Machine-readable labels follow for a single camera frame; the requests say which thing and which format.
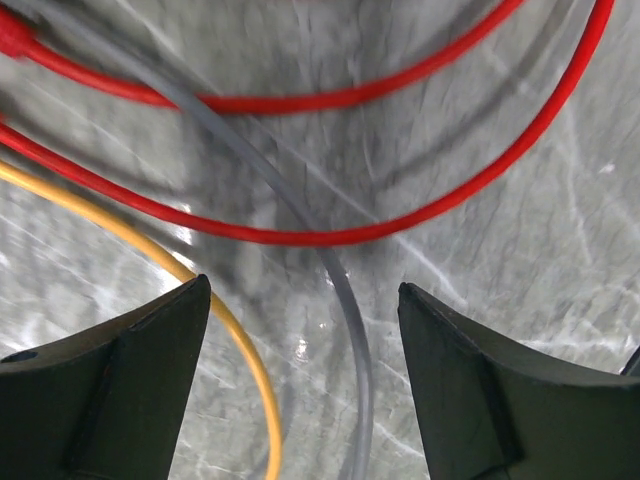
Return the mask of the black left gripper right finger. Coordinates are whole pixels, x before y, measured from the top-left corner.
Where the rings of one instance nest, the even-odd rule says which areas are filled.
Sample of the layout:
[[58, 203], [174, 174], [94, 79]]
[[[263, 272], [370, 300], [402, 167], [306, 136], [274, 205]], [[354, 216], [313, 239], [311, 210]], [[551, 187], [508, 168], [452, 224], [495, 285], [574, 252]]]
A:
[[433, 479], [635, 479], [639, 359], [618, 373], [524, 346], [412, 283], [403, 351]]

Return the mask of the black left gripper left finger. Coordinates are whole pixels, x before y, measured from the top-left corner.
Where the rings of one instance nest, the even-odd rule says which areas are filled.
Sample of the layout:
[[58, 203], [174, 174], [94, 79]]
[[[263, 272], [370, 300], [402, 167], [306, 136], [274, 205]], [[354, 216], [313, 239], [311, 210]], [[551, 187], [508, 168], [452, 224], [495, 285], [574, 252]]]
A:
[[207, 326], [199, 275], [1, 361], [4, 479], [165, 479]]

